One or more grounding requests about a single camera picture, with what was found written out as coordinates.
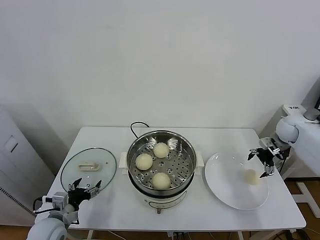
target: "white cabinet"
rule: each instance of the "white cabinet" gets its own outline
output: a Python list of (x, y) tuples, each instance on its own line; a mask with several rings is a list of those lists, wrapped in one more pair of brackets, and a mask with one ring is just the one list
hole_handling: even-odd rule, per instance
[[(8, 113), (0, 106), (0, 187), (7, 191), (15, 201), (32, 210), (34, 199), (46, 195), (54, 179), (53, 173), (32, 148)], [(1, 194), (5, 205), (1, 203), (1, 208), (4, 209), (0, 212), (0, 225), (8, 224), (5, 216), (9, 215), (12, 225), (26, 225), (26, 219), (29, 221), (30, 217), (24, 214), (34, 219), (34, 216), (11, 200), (3, 191)], [(11, 211), (6, 212), (6, 209), (16, 210), (12, 213)]]

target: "white plate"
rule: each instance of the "white plate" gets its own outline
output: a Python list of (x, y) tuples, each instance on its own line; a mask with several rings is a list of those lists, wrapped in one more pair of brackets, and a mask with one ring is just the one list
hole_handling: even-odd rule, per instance
[(219, 152), (213, 155), (205, 165), (205, 179), (212, 192), (222, 202), (235, 209), (257, 209), (268, 199), (267, 177), (260, 178), (257, 185), (245, 182), (244, 173), (247, 169), (254, 169), (259, 176), (263, 173), (261, 172), (263, 165), (260, 162), (251, 161), (246, 161), (238, 153)]

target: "stainless steel steamer basket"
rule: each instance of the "stainless steel steamer basket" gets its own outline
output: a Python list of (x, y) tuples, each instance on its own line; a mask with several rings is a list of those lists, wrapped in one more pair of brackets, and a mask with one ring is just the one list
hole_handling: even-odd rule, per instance
[[(169, 146), (169, 154), (165, 158), (157, 158), (153, 148), (157, 143)], [(136, 158), (140, 154), (152, 156), (153, 164), (148, 170), (136, 167)], [(133, 185), (142, 193), (154, 198), (170, 198), (183, 192), (191, 183), (196, 164), (196, 151), (191, 143), (178, 133), (167, 130), (147, 132), (137, 138), (130, 146), (126, 164)], [(155, 190), (152, 178), (157, 173), (166, 173), (170, 179), (170, 188)]]

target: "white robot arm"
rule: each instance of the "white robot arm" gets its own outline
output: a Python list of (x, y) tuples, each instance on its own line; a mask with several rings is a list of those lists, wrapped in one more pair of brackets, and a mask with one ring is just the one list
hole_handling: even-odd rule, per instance
[(261, 178), (274, 174), (276, 156), (285, 160), (291, 147), (296, 155), (316, 174), (320, 175), (320, 124), (294, 115), (282, 118), (270, 137), (260, 139), (260, 148), (251, 149), (248, 160), (254, 155), (264, 164)]
[(42, 201), (52, 203), (53, 209), (48, 218), (45, 218), (30, 229), (27, 240), (65, 240), (67, 228), (78, 221), (79, 205), (83, 200), (89, 200), (100, 192), (101, 180), (92, 188), (78, 187), (82, 179), (69, 184), (69, 191), (56, 192), (52, 198), (44, 196)]

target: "wooden floor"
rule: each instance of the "wooden floor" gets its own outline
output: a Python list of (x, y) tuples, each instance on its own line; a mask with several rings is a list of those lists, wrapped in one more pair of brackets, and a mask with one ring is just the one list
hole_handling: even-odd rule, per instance
[[(300, 194), (300, 191), (295, 182), (286, 182), (286, 185), (292, 194)], [(320, 181), (307, 181), (305, 185), (311, 192), (315, 201), (320, 206)], [(320, 233), (320, 218), (315, 218), (309, 206), (306, 203), (299, 203), (299, 209), (301, 210), (305, 220), (306, 227), (313, 229)], [(308, 236), (311, 240), (320, 240), (320, 235), (305, 229)], [(28, 227), (18, 227), (18, 226), (0, 226), (0, 240), (25, 240), (27, 238), (29, 232)], [(70, 230), (69, 231), (74, 237), (80, 239), (86, 239), (88, 235), (87, 230)], [(116, 234), (126, 238), (127, 240), (170, 240), (166, 232), (115, 232)], [(243, 237), (245, 240), (249, 239), (249, 232), (244, 232)], [(212, 235), (216, 240), (238, 240), (238, 235), (236, 232), (213, 232)], [(213, 240), (208, 232), (191, 232), (190, 233), (192, 240)], [(281, 240), (285, 240), (285, 236), (281, 235)], [(294, 233), (293, 237), (295, 239), (300, 239), (296, 233)], [(101, 239), (101, 240), (120, 240), (115, 235), (112, 235), (107, 231), (94, 231), (93, 239)], [(185, 235), (185, 240), (189, 240), (188, 235)]]

